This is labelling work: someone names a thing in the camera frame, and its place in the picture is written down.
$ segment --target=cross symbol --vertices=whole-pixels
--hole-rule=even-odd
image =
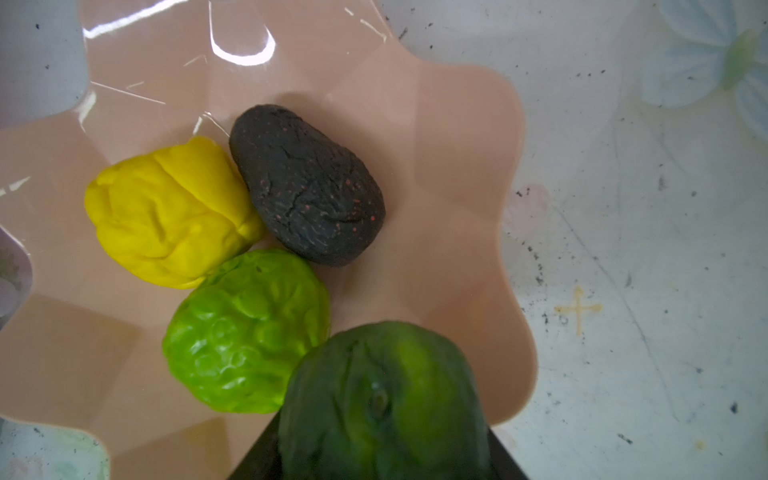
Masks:
[[[576,336],[581,336],[581,316],[583,312],[590,311],[593,313],[599,313],[603,311],[603,306],[600,303],[594,305],[581,305],[581,298],[584,295],[584,291],[580,286],[576,287],[574,291],[574,298],[576,299],[576,306],[556,306],[554,311],[561,315],[568,314],[570,312],[576,313]]]

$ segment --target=flower pattern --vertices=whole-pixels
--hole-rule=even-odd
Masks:
[[[732,0],[662,0],[659,10],[687,42],[648,60],[643,101],[677,108],[732,91],[746,125],[768,142],[768,29],[738,33]]]

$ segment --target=avocado skin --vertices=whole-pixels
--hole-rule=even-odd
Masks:
[[[267,229],[297,255],[345,266],[381,230],[384,197],[363,162],[287,108],[240,115],[230,151]]]

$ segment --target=papaya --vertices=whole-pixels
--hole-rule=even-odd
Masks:
[[[285,480],[490,478],[472,370],[450,340],[381,322],[339,333],[291,376],[280,413]]]

